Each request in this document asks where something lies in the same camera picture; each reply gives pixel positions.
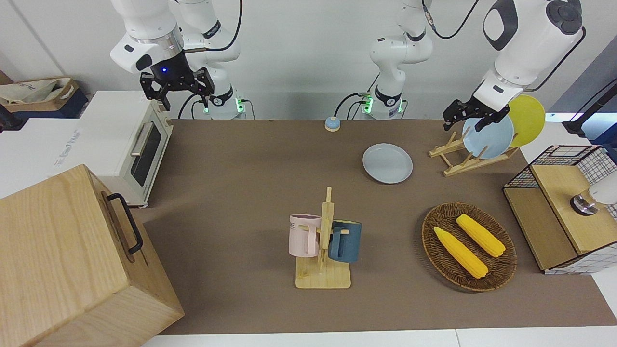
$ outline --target corn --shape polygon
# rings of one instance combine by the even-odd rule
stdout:
[[[433,230],[435,234],[437,234],[437,238],[441,244],[448,250],[448,253],[450,253],[474,278],[483,278],[489,273],[489,268],[454,235],[437,227],[434,227]]]
[[[492,257],[497,258],[505,251],[503,243],[470,216],[460,215],[457,224]]]

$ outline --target dark blue mug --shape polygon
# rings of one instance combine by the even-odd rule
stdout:
[[[362,223],[351,220],[334,220],[328,257],[340,262],[355,262],[360,252]]]

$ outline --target mug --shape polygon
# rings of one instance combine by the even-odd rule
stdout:
[[[294,257],[315,257],[319,250],[317,228],[321,217],[312,214],[289,216],[289,253]]]
[[[355,262],[360,252],[362,223],[351,220],[334,220],[328,257],[334,261]]]

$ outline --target oven window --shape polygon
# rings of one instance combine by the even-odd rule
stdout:
[[[146,183],[146,177],[150,172],[150,167],[152,166],[152,161],[154,160],[154,156],[156,156],[156,151],[159,148],[160,144],[160,132],[156,126],[152,128],[152,132],[150,136],[148,136],[148,140],[146,141],[146,147],[141,156],[136,157],[133,161],[133,166],[131,167],[131,175],[135,178],[137,183],[140,186],[144,186]]]

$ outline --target table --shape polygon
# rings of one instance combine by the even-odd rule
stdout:
[[[151,205],[135,211],[186,311],[163,333],[617,324],[591,277],[540,273],[501,191],[526,165],[520,154],[445,178],[442,161],[426,154],[449,137],[436,120],[343,122],[337,133],[300,120],[175,126]],[[363,151],[379,142],[411,155],[407,181],[382,185],[363,171]],[[326,186],[337,218],[363,222],[360,260],[349,290],[298,290],[288,215],[319,213]],[[449,201],[474,204],[508,230],[519,263],[507,286],[461,293],[427,262],[420,225]]]

